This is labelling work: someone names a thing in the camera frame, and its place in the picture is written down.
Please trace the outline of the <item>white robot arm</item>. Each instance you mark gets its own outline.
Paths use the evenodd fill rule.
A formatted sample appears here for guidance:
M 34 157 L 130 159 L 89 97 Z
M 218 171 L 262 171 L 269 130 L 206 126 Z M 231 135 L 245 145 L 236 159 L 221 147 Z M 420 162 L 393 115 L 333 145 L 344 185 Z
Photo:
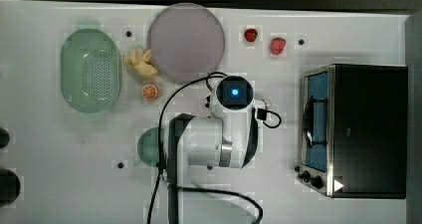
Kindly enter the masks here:
M 165 129 L 169 224 L 182 224 L 181 191 L 206 191 L 190 183 L 190 166 L 243 168 L 256 154 L 259 107 L 252 85 L 240 76 L 227 76 L 212 89 L 208 105 L 209 117 L 182 113 Z

